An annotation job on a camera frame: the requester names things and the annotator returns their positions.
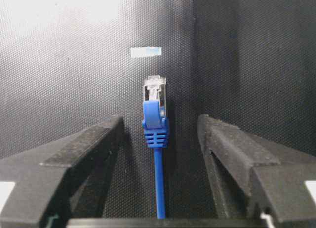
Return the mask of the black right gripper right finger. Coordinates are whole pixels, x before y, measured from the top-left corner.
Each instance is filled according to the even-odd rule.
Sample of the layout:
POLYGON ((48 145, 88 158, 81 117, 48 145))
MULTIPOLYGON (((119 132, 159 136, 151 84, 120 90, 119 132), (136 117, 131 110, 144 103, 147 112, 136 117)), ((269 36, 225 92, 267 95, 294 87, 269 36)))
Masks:
POLYGON ((316 158, 202 114, 197 134, 216 212, 268 228, 316 225, 316 158))

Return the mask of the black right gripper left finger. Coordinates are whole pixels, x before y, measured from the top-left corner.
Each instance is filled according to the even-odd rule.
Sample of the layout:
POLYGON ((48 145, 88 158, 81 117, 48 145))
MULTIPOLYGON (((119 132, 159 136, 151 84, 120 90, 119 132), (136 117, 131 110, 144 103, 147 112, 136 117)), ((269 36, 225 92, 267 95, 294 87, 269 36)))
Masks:
POLYGON ((109 152, 118 147, 124 120, 105 121, 0 161, 0 225, 63 227, 71 197, 109 152))

